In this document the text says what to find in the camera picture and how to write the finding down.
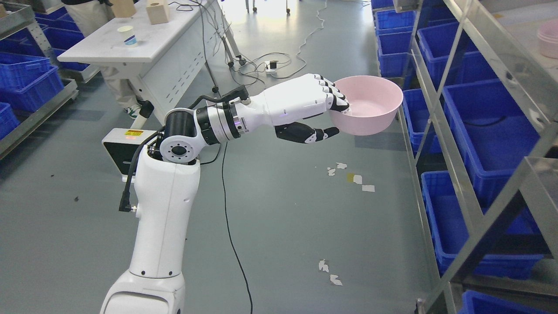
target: gray pants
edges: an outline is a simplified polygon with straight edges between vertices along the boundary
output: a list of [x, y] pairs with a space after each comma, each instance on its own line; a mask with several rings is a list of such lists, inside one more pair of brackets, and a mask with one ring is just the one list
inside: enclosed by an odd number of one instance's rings
[[[100, 4], [97, 0], [75, 5], [65, 4], [64, 6], [85, 37], [91, 35], [114, 18], [112, 10], [105, 4]], [[137, 104], [136, 94], [129, 80], [113, 78], [118, 73], [116, 68], [101, 66], [100, 72], [108, 88], [122, 108]]]

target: warning label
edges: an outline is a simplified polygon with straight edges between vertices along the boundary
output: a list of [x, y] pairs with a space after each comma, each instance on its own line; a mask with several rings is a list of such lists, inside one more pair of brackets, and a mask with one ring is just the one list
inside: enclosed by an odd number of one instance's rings
[[124, 133], [124, 135], [132, 135], [132, 136], [141, 136], [143, 134], [143, 131], [140, 130], [128, 130], [126, 131], [126, 133]]

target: paper cup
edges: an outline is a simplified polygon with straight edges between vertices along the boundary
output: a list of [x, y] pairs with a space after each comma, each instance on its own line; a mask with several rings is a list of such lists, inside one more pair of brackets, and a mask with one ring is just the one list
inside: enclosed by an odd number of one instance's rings
[[138, 45], [136, 36], [134, 34], [134, 27], [131, 25], [126, 25], [118, 28], [118, 32], [122, 35], [124, 44], [128, 47], [135, 47]]

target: pink container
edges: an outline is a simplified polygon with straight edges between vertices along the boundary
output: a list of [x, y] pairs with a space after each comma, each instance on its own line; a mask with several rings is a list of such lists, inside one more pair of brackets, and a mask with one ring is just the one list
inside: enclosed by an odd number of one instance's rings
[[335, 87], [347, 97], [350, 112], [330, 110], [331, 121], [341, 132], [352, 135], [382, 132], [391, 124], [403, 102], [401, 88], [381, 77], [347, 77], [335, 82]]
[[538, 29], [538, 51], [543, 56], [558, 59], [558, 20], [544, 23]]

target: wooden block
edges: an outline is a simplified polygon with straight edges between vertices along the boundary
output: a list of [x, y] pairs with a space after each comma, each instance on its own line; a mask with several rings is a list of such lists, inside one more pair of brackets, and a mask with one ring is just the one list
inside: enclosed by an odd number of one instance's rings
[[0, 18], [8, 16], [8, 12], [6, 12], [6, 8], [4, 5], [0, 3]]
[[132, 17], [136, 14], [136, 7], [133, 0], [110, 0], [113, 4], [110, 8], [114, 17]]
[[152, 25], [168, 23], [170, 20], [167, 0], [147, 0], [146, 10]]

